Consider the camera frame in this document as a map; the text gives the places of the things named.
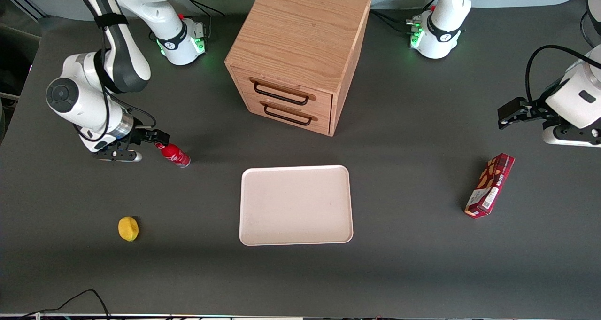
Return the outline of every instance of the lemon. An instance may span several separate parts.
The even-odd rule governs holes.
[[[138,223],[132,217],[123,217],[119,221],[119,235],[129,242],[138,236]]]

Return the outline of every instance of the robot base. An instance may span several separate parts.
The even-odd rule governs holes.
[[[446,57],[455,46],[457,46],[457,38],[461,31],[445,42],[440,42],[436,35],[431,33],[427,27],[423,25],[423,18],[428,18],[432,12],[430,10],[423,12],[420,15],[413,16],[412,20],[407,20],[408,25],[412,25],[411,40],[409,47],[418,50],[419,53],[430,59],[440,59]]]
[[[177,48],[169,49],[163,46],[157,39],[157,44],[161,48],[161,54],[167,57],[173,65],[187,65],[197,59],[205,52],[204,26],[202,23],[194,22],[189,18],[182,20],[187,27],[186,37],[179,43]]]

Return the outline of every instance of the red cardboard box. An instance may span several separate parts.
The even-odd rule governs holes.
[[[470,200],[465,206],[464,211],[467,215],[475,219],[489,215],[492,212],[494,203],[499,197],[499,193],[501,193],[514,161],[514,157],[510,157],[505,153],[490,159],[478,179],[478,186],[472,192],[472,196],[470,196]]]

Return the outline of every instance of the red bottle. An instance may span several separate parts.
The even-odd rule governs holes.
[[[154,146],[161,150],[163,157],[177,166],[184,168],[190,164],[190,157],[176,145],[169,144],[165,146],[161,143],[156,143]]]

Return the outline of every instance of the green led light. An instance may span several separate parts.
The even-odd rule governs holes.
[[[200,38],[192,38],[192,42],[194,43],[194,48],[196,49],[196,52],[198,52],[198,54],[202,54],[204,53],[204,41]]]
[[[163,56],[165,56],[165,51],[163,51],[163,46],[161,46],[161,44],[159,43],[159,40],[158,40],[158,39],[156,40],[156,44],[159,46],[159,49],[161,49],[161,54],[162,54]]]
[[[417,48],[417,46],[419,45],[419,41],[421,41],[421,36],[422,36],[422,29],[419,29],[419,31],[415,32],[413,37],[411,38],[411,43],[410,46],[412,48]]]

